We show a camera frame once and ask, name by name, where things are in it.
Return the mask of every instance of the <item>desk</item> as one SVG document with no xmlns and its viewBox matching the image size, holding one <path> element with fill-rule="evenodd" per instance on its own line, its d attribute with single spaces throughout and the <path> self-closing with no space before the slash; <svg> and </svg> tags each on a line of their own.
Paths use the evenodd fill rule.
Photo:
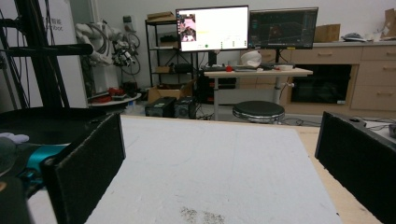
<svg viewBox="0 0 396 224">
<path fill-rule="evenodd" d="M 377 222 L 314 158 L 318 128 L 121 122 L 126 159 L 87 223 Z M 46 191 L 28 203 L 36 223 L 56 222 Z"/>
<path fill-rule="evenodd" d="M 278 71 L 278 70 L 269 70 L 262 72 L 205 72 L 206 77 L 215 79 L 215 88 L 214 88 L 214 107 L 215 107 L 215 120 L 219 120 L 219 78 L 222 77 L 275 77 L 276 84 L 274 87 L 274 98 L 273 102 L 279 104 L 279 96 L 281 77 L 306 77 L 307 75 L 312 75 L 313 72 L 301 68 L 294 68 L 290 71 Z"/>
</svg>

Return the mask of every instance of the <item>black monitor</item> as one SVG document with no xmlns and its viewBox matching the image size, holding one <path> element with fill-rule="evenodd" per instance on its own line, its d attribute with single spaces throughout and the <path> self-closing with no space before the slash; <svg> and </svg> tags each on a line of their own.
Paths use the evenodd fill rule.
<svg viewBox="0 0 396 224">
<path fill-rule="evenodd" d="M 176 9 L 179 49 L 247 49 L 248 13 L 248 6 Z"/>
<path fill-rule="evenodd" d="M 312 49 L 317 7 L 251 10 L 250 49 Z"/>
</svg>

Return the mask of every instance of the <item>black stool seat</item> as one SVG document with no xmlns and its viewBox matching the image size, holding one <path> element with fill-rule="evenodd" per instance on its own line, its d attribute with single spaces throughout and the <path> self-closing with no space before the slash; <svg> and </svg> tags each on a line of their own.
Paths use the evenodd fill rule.
<svg viewBox="0 0 396 224">
<path fill-rule="evenodd" d="M 257 123 L 276 123 L 285 117 L 285 108 L 272 102 L 245 101 L 233 107 L 233 115 Z"/>
</svg>

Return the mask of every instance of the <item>monitor screen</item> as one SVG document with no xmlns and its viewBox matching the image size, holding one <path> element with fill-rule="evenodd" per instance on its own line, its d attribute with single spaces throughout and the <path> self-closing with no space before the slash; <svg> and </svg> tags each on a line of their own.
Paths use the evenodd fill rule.
<svg viewBox="0 0 396 224">
<path fill-rule="evenodd" d="M 251 10 L 248 47 L 312 49 L 317 16 L 317 7 Z"/>
<path fill-rule="evenodd" d="M 248 6 L 176 9 L 181 51 L 248 48 Z"/>
</svg>

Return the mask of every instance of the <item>robotic arm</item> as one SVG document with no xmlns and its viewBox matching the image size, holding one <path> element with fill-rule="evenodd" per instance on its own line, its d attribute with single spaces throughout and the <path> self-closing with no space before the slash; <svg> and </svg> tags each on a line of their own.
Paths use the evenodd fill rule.
<svg viewBox="0 0 396 224">
<path fill-rule="evenodd" d="M 112 28 L 105 22 L 77 23 L 76 36 L 80 42 L 92 45 L 90 58 L 93 66 L 129 66 L 135 63 L 132 59 L 135 54 L 134 45 L 123 40 L 124 35 L 119 29 Z"/>
</svg>

